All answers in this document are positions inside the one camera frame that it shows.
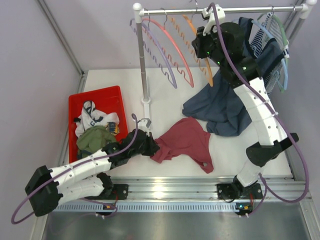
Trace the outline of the maroon tank top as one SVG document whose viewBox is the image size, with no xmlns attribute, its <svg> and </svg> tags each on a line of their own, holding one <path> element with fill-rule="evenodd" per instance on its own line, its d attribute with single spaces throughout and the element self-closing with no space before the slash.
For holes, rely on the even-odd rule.
<svg viewBox="0 0 320 240">
<path fill-rule="evenodd" d="M 155 139 L 159 150 L 150 158 L 161 164 L 175 157 L 186 155 L 206 174 L 213 172 L 214 165 L 209 150 L 211 134 L 204 131 L 193 117 L 176 122 L 169 130 Z"/>
</svg>

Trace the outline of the orange plastic hanger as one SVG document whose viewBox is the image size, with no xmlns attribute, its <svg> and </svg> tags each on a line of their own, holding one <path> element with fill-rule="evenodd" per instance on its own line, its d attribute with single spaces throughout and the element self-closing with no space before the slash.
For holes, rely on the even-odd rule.
<svg viewBox="0 0 320 240">
<path fill-rule="evenodd" d="M 189 18 L 187 15 L 183 14 L 182 17 L 187 22 L 191 32 L 196 37 L 197 36 L 197 29 L 193 25 L 193 15 L 191 16 L 191 18 Z M 214 86 L 214 77 L 213 77 L 211 65 L 209 63 L 208 58 L 204 58 L 205 66 L 202 65 L 201 59 L 197 58 L 197 56 L 196 56 L 196 52 L 195 52 L 195 50 L 194 50 L 194 48 L 192 46 L 192 41 L 187 40 L 185 33 L 181 30 L 181 26 L 178 24 L 178 22 L 176 21 L 176 19 L 174 17 L 169 16 L 168 18 L 169 18 L 170 23 L 174 27 L 175 31 L 177 32 L 177 34 L 182 39 L 182 42 L 184 43 L 184 45 L 186 45 L 186 47 L 188 49 L 188 52 L 191 54 L 194 62 L 196 63 L 196 65 L 198 66 L 200 71 L 203 73 L 203 75 L 204 75 L 205 79 L 207 80 L 209 86 L 213 87 Z"/>
</svg>

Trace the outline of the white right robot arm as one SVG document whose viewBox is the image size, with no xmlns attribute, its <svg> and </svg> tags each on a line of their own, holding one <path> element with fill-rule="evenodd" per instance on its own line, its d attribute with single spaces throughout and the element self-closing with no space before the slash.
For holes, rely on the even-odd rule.
<svg viewBox="0 0 320 240">
<path fill-rule="evenodd" d="M 247 198 L 256 192 L 259 174 L 264 166 L 297 142 L 296 133 L 287 134 L 276 119 L 277 113 L 265 89 L 263 75 L 256 59 L 245 53 L 245 30 L 237 23 L 220 25 L 223 39 L 217 32 L 198 27 L 192 46 L 200 59 L 210 58 L 218 66 L 222 77 L 243 103 L 253 123 L 258 141 L 246 148 L 247 161 L 233 178 L 233 192 L 222 193 L 221 198 Z"/>
</svg>

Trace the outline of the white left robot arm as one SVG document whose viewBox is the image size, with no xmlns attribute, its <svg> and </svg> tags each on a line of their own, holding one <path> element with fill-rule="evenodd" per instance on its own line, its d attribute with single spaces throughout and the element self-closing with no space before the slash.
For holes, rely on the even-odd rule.
<svg viewBox="0 0 320 240">
<path fill-rule="evenodd" d="M 151 133 L 137 129 L 121 141 L 107 143 L 70 164 L 38 167 L 25 187 L 33 213 L 41 217 L 70 201 L 109 198 L 114 185 L 107 171 L 127 164 L 137 155 L 152 157 L 159 149 Z"/>
</svg>

